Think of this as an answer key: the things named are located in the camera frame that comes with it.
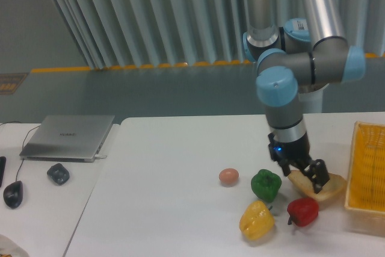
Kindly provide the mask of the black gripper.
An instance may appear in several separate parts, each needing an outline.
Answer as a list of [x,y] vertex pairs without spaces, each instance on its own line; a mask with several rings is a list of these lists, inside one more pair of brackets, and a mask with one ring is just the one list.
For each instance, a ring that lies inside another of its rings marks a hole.
[[314,193],[320,193],[330,177],[323,159],[311,159],[307,133],[288,143],[277,141],[273,133],[268,134],[268,139],[270,158],[282,168],[283,175],[289,176],[289,166],[294,166],[312,183]]

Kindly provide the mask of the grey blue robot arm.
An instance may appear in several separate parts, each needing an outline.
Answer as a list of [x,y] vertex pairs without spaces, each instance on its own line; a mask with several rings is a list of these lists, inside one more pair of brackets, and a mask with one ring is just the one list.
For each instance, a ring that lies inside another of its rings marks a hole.
[[283,27],[274,20],[274,0],[246,1],[244,50],[255,63],[256,92],[270,128],[271,159],[285,176],[297,168],[318,193],[330,177],[325,162],[309,154],[298,90],[361,79],[365,54],[348,44],[335,0],[303,0],[304,19],[292,19]]

